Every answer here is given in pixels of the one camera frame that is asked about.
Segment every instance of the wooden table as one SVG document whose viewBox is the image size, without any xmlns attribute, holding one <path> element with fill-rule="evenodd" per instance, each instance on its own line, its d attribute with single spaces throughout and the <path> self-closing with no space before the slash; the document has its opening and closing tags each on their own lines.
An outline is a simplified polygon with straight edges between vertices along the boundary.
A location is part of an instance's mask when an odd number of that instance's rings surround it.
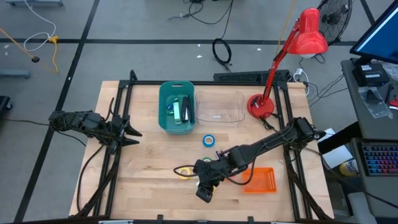
<svg viewBox="0 0 398 224">
<path fill-rule="evenodd" d="M 118 82 L 103 82 L 96 107 L 97 113 L 106 116 L 109 102 L 116 96 L 117 87 Z M 247 101 L 253 94 L 262 93 L 264 87 L 195 86 L 195 91 L 200 90 L 212 93 L 240 91 Z M 284 118 L 287 120 L 282 92 L 280 95 Z M 289 83 L 289 95 L 293 115 L 306 117 L 311 123 L 302 83 Z M 273 134 L 273 131 L 265 130 L 262 123 L 245 110 L 246 118 L 236 127 L 197 124 L 191 134 L 171 136 L 158 125 L 158 97 L 158 85 L 133 86 L 129 112 L 131 125 L 140 131 L 143 137 L 134 138 L 140 141 L 140 144 L 122 149 L 111 218 L 153 220 L 158 214 L 163 214 L 165 220 L 245 221 L 248 216 L 253 216 L 255 221 L 294 221 L 282 146 L 259 156 L 256 160 L 256 167 L 274 168 L 277 185 L 277 193 L 274 194 L 243 194 L 242 186 L 224 181 L 215 191 L 212 201 L 205 203 L 195 195 L 197 177 L 181 180 L 173 173 L 174 167 L 194 165 L 197 159 L 203 157 L 215 158 L 215 151 L 254 143 Z M 271 117 L 268 121 L 275 128 L 279 128 L 276 118 Z M 212 148 L 205 148 L 202 144 L 206 134 L 212 134 L 216 139 L 216 144 Z M 82 165 L 99 146 L 96 139 L 88 140 Z M 311 142 L 308 147 L 318 150 L 316 142 Z M 301 155 L 308 191 L 325 213 L 333 217 L 319 156 L 306 150 L 303 150 Z M 81 206 L 90 199 L 98 186 L 103 157 L 104 150 L 86 168 L 81 185 Z M 234 179 L 241 181 L 241 176 Z M 102 214 L 107 195 L 107 192 L 103 195 L 100 212 Z M 302 196 L 298 189 L 297 198 L 300 216 L 305 217 Z M 75 194 L 70 214 L 76 212 Z"/>
</svg>

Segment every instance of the red desk lamp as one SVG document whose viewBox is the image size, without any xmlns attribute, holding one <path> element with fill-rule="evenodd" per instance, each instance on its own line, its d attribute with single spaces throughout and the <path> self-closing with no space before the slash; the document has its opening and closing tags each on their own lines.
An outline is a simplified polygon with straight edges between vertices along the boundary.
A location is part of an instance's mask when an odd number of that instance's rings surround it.
<svg viewBox="0 0 398 224">
<path fill-rule="evenodd" d="M 256 94 L 248 101 L 248 111 L 255 118 L 268 117 L 274 111 L 274 102 L 269 98 L 275 71 L 287 53 L 305 56 L 324 53 L 328 43 L 319 29 L 319 11 L 315 8 L 306 9 L 296 20 L 282 50 L 275 56 L 269 72 L 266 89 L 263 94 Z"/>
</svg>

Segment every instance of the orange mesh tray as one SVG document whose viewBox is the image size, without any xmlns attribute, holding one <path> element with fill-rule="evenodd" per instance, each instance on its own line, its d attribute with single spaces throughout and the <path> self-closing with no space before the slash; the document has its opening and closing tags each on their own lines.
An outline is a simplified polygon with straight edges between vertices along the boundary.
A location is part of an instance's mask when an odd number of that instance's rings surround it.
<svg viewBox="0 0 398 224">
<path fill-rule="evenodd" d="M 250 177 L 251 169 L 243 172 L 243 182 L 247 181 Z M 252 193 L 274 193 L 277 192 L 274 168 L 272 167 L 256 167 L 253 171 L 253 178 L 250 183 L 243 187 L 243 192 Z"/>
</svg>

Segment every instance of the black floor stripe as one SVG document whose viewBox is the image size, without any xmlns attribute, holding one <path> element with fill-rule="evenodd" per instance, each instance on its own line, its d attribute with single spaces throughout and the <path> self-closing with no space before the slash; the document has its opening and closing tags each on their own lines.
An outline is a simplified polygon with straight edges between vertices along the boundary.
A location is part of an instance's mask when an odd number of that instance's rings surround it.
<svg viewBox="0 0 398 224">
<path fill-rule="evenodd" d="M 368 3 L 366 2 L 366 0 L 361 0 L 361 4 L 362 4 L 363 9 L 365 10 L 366 16 L 369 19 L 369 22 L 371 23 L 371 25 L 373 25 L 376 21 L 373 18 L 373 15 L 368 6 Z"/>
<path fill-rule="evenodd" d="M 23 43 L 25 39 L 16 38 L 18 43 Z M 45 39 L 32 39 L 30 43 L 42 43 Z M 228 44 L 241 45 L 277 45 L 278 40 L 225 40 Z M 60 39 L 59 44 L 79 44 L 80 39 Z M 9 39 L 0 39 L 0 43 L 12 43 Z M 126 40 L 126 39 L 86 39 L 84 44 L 212 44 L 213 40 L 168 40 L 168 39 L 153 39 L 153 40 Z M 333 46 L 352 46 L 356 41 L 341 41 L 334 43 Z"/>
<path fill-rule="evenodd" d="M 70 65 L 68 76 L 65 79 L 65 83 L 63 84 L 62 92 L 61 92 L 60 98 L 58 99 L 56 110 L 61 110 L 63 107 L 65 98 L 67 97 L 70 83 L 72 82 L 72 78 L 73 78 L 73 75 L 76 70 L 76 66 L 78 65 L 78 61 L 80 59 L 81 51 L 83 50 L 84 41 L 87 39 L 87 35 L 90 30 L 91 24 L 93 23 L 93 19 L 94 19 L 94 16 L 95 16 L 95 13 L 96 13 L 99 3 L 100 3 L 100 0 L 94 0 L 93 6 L 90 11 L 90 15 L 88 16 L 88 19 L 86 22 L 86 26 L 81 35 L 81 39 L 80 39 L 79 45 L 77 47 L 75 56 L 72 60 L 72 64 Z M 21 203 L 19 204 L 19 208 L 18 208 L 17 214 L 15 216 L 14 222 L 22 222 L 25 217 L 27 208 L 29 206 L 30 199 L 32 198 L 32 194 L 33 194 L 33 191 L 34 191 L 36 183 L 37 183 L 37 179 L 39 178 L 40 171 L 42 170 L 43 163 L 44 163 L 45 157 L 47 155 L 47 151 L 49 150 L 53 134 L 54 134 L 53 129 L 49 128 L 47 130 L 47 134 L 44 137 L 43 145 L 42 145 L 42 148 L 40 149 L 40 152 L 37 157 L 32 174 L 30 175 L 30 179 L 29 179 L 27 187 L 25 189 L 24 196 L 22 197 Z"/>
</svg>

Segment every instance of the teal plastic bin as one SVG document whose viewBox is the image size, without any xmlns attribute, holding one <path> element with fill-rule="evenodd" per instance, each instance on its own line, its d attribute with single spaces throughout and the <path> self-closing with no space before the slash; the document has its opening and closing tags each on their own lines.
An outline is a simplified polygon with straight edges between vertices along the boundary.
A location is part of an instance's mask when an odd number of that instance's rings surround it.
<svg viewBox="0 0 398 224">
<path fill-rule="evenodd" d="M 159 126 L 169 134 L 188 134 L 195 127 L 195 88 L 188 81 L 165 82 L 159 88 Z M 181 124 L 175 124 L 174 115 L 168 115 L 170 111 L 167 106 L 173 103 L 178 97 L 179 110 L 181 110 L 182 99 L 184 96 L 190 98 L 193 120 Z"/>
</svg>

